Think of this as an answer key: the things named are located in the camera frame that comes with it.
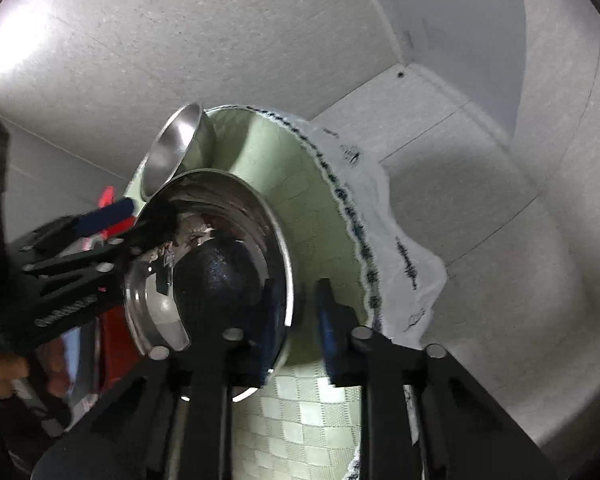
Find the white panel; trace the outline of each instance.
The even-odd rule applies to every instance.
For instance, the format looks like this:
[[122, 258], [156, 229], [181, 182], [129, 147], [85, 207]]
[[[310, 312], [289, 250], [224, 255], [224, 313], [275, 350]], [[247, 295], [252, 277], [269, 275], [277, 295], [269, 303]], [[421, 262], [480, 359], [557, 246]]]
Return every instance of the white panel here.
[[447, 263], [535, 196], [499, 145], [462, 110], [387, 158], [395, 217]]
[[411, 57], [490, 113], [509, 134], [525, 67], [523, 0], [392, 0]]
[[4, 194], [4, 229], [7, 240], [59, 216], [84, 213], [91, 203], [70, 196], [53, 183], [41, 182], [11, 167]]
[[545, 442], [600, 387], [590, 306], [554, 220], [535, 200], [448, 273], [427, 342], [447, 346]]
[[600, 16], [589, 0], [525, 0], [526, 70], [511, 153], [542, 187], [560, 164], [589, 100]]
[[10, 133], [9, 163], [33, 178], [47, 182], [94, 207], [107, 186], [122, 197], [126, 180], [102, 170], [56, 146], [2, 121]]
[[459, 106], [410, 67], [395, 65], [325, 110], [314, 122], [382, 160]]
[[578, 134], [542, 198], [570, 241], [600, 306], [600, 69]]

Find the metal bowl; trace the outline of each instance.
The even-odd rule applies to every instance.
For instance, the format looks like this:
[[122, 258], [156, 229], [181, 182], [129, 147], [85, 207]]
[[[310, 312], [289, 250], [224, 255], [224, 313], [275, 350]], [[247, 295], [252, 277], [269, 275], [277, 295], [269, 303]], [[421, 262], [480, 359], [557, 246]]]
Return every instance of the metal bowl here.
[[139, 351], [152, 358], [183, 351], [196, 336], [196, 314], [206, 309], [221, 316], [238, 306], [248, 316], [267, 282], [274, 316], [267, 366], [276, 368], [291, 327], [294, 279], [272, 209], [247, 183], [219, 170], [176, 176], [138, 221], [163, 214], [165, 203], [177, 210], [176, 232], [137, 258], [125, 279], [126, 319]]
[[211, 166], [215, 148], [216, 132], [202, 105], [183, 106], [169, 118], [149, 150], [142, 170], [142, 199], [149, 200], [176, 174]]

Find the bolt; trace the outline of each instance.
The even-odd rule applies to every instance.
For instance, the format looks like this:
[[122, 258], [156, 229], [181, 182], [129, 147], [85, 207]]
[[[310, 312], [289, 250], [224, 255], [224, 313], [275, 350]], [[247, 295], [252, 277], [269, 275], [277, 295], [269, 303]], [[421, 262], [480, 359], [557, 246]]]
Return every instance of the bolt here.
[[169, 357], [169, 349], [166, 346], [154, 346], [149, 352], [149, 357], [154, 361], [162, 361]]
[[227, 341], [242, 341], [244, 332], [239, 328], [227, 328], [222, 332], [222, 337]]
[[442, 359], [444, 356], [446, 356], [446, 349], [438, 343], [433, 343], [427, 346], [427, 355], [429, 357], [433, 357], [434, 359]]
[[114, 264], [110, 264], [109, 262], [102, 262], [101, 264], [96, 265], [96, 270], [98, 272], [109, 272], [114, 267]]
[[367, 326], [357, 326], [351, 331], [353, 339], [367, 340], [371, 339], [374, 331]]

